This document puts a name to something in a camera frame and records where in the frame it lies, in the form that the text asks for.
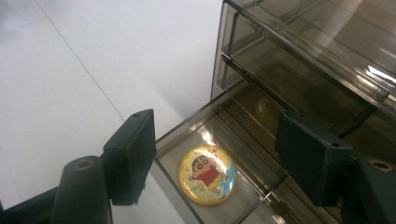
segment cartoon character's hair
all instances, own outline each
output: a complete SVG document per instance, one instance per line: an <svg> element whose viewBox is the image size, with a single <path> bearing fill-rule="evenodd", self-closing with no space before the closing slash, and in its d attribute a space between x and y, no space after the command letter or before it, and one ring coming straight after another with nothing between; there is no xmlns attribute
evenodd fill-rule
<svg viewBox="0 0 396 224"><path fill-rule="evenodd" d="M193 171L193 172L195 172L195 170L194 170L194 164L195 164L196 162L198 162L198 159L203 159L203 158L207 158L207 156L201 155L201 156L195 158L195 160L192 162L191 168L192 168L192 171Z"/></svg>

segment cartoon print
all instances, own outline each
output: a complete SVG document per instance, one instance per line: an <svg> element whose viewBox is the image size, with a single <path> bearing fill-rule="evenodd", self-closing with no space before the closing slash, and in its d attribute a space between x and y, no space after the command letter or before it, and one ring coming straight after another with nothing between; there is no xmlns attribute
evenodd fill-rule
<svg viewBox="0 0 396 224"><path fill-rule="evenodd" d="M201 155L192 162L192 176L189 176L190 181L202 181L209 191L215 193L218 197L221 196L221 190L218 188L221 182L227 182L229 175L218 171L215 158L208 158Z"/></svg>

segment cartoon boy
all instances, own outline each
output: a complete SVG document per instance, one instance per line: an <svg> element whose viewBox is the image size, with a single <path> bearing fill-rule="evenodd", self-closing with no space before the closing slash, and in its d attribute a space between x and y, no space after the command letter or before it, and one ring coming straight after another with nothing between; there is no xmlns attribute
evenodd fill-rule
<svg viewBox="0 0 396 224"><path fill-rule="evenodd" d="M221 191L217 189L217 186L221 181L228 181L229 176L219 172L216 169L216 160L214 158L208 158L207 156L199 156L192 162L192 177L189 180L201 180L205 186L217 194L219 197Z"/></svg>

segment acrylic storage box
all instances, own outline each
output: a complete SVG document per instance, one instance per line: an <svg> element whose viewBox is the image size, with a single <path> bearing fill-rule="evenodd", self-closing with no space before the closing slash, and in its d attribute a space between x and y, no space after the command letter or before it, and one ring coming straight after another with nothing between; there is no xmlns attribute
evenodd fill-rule
<svg viewBox="0 0 396 224"><path fill-rule="evenodd" d="M212 100L157 142L154 169L186 222L337 223L278 163L280 111L306 114L354 147L396 162L396 5L390 1L224 1ZM204 206L177 172L195 147L226 150L235 192Z"/></svg>

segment white surface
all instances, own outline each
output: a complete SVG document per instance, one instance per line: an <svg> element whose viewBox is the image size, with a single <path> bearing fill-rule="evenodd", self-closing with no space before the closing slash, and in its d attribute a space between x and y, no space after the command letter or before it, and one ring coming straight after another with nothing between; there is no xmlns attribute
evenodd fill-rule
<svg viewBox="0 0 396 224"><path fill-rule="evenodd" d="M213 0L0 0L3 206L57 186L69 161L100 155L134 112L153 108L161 137L206 104L220 8ZM151 179L142 205L118 209L116 223L128 222L129 209L139 222L161 221L143 212L151 206L180 222Z"/></svg>

